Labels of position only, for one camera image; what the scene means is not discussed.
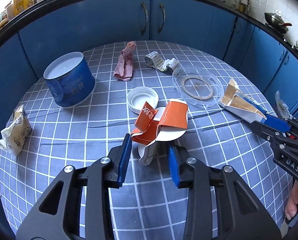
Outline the person right hand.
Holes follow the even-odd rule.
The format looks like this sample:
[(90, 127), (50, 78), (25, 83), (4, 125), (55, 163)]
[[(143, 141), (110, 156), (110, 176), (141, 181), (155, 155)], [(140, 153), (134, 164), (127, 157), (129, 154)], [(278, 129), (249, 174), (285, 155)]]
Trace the person right hand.
[(285, 217), (287, 218), (287, 220), (291, 220), (296, 215), (297, 205), (298, 205), (298, 181), (295, 181), (285, 208)]

